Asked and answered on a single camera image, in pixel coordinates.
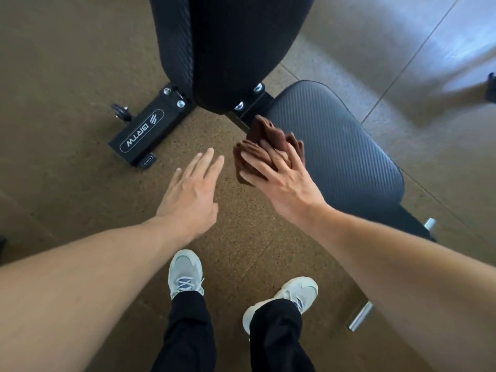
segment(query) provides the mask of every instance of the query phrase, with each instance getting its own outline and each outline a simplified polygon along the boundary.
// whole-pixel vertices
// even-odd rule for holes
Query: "seat pad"
[[[335,209],[371,219],[400,205],[400,170],[329,87],[296,82],[263,116],[304,142],[308,172]]]

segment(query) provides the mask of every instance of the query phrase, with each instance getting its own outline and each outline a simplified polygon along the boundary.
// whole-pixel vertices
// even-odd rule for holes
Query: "right hand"
[[[288,158],[292,163],[292,168],[289,168],[284,162],[281,157],[283,153],[273,149],[266,141],[262,141],[261,145],[269,153],[278,171],[274,171],[269,165],[254,156],[242,152],[243,159],[256,168],[267,180],[246,171],[241,171],[239,174],[250,184],[260,189],[280,215],[294,225],[302,227],[311,209],[314,206],[326,205],[326,201],[291,144],[288,143]]]

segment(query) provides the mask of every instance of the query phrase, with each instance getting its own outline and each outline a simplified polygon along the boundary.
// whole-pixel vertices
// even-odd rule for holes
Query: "weight bench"
[[[433,240],[400,203],[400,169],[332,90],[298,81],[275,99],[262,80],[284,58],[313,0],[150,0],[170,83],[138,115],[112,105],[125,128],[110,147],[149,168],[152,149],[195,107],[242,130],[261,114],[305,142],[307,169],[337,210]]]

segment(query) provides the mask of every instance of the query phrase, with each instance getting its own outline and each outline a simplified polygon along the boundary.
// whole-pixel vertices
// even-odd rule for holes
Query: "shoelace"
[[[191,290],[193,290],[193,288],[195,287],[195,285],[193,283],[191,283],[191,281],[193,281],[193,278],[192,277],[180,277],[180,278],[177,278],[177,280],[176,280],[176,282],[178,283],[177,291],[183,292],[183,291],[191,291]]]
[[[294,297],[294,300],[292,302],[294,303],[294,305],[296,306],[296,308],[298,308],[298,310],[301,313],[303,311],[303,302],[301,301],[301,299],[298,298],[297,296],[295,296]]]
[[[298,308],[300,313],[303,311],[303,301],[300,298],[298,298],[296,295],[292,298],[289,291],[285,291],[283,296],[285,299],[291,300],[296,308]]]

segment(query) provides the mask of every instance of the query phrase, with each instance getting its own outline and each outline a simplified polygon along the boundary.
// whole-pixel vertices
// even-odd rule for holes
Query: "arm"
[[[0,268],[0,370],[86,368],[148,280],[215,224],[213,154],[177,169],[154,218]]]
[[[496,368],[496,268],[334,210],[291,145],[293,169],[263,147],[278,172],[243,154],[267,181],[243,178],[338,260],[405,341],[436,368]]]

